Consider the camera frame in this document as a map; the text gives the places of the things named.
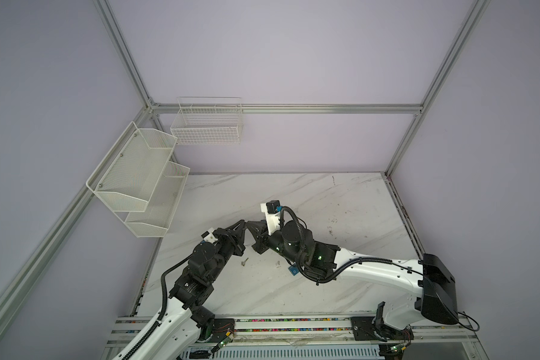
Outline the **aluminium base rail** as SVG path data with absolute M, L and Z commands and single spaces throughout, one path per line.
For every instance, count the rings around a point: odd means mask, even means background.
M 373 317 L 369 313 L 310 316 L 236 316 L 233 342 L 240 344 L 294 345 L 340 343 L 354 340 L 351 317 Z M 422 320 L 409 326 L 412 343 L 477 342 L 478 336 L 462 325 L 440 325 Z M 366 340 L 378 344 L 378 340 Z

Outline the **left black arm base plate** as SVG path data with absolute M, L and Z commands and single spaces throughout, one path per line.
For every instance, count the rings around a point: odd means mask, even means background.
M 232 318 L 214 319 L 210 324 L 201 328 L 197 343 L 219 343 L 228 332 L 234 333 L 236 321 Z

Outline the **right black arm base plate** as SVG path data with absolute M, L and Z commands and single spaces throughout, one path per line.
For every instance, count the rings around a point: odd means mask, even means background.
M 385 324 L 377 324 L 374 316 L 353 316 L 350 322 L 355 341 L 410 342 L 413 339 L 413 331 L 409 326 L 397 330 Z

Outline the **large blue padlock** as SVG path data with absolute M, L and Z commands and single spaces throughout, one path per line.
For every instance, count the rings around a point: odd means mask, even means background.
M 294 265 L 291 265 L 288 270 L 293 276 L 296 276 L 299 273 L 298 269 Z

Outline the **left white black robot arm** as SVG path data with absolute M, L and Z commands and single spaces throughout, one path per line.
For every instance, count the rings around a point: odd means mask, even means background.
M 177 359 L 207 330 L 215 315 L 203 304 L 233 256 L 245 252 L 246 222 L 217 228 L 192 253 L 160 276 L 159 311 L 115 359 Z

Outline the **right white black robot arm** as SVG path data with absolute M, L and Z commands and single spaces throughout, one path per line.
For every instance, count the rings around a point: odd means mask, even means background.
M 315 241 L 309 229 L 294 221 L 274 231 L 263 220 L 249 221 L 246 227 L 257 253 L 276 252 L 316 285 L 354 279 L 400 290 L 401 297 L 381 301 L 376 309 L 373 324 L 381 338 L 423 319 L 442 325 L 459 322 L 455 277 L 436 255 L 411 260 L 367 256 Z

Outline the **white mesh two-tier shelf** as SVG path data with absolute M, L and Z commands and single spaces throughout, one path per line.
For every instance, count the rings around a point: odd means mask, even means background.
M 85 186 L 137 238 L 163 238 L 190 169 L 173 158 L 177 139 L 131 122 Z

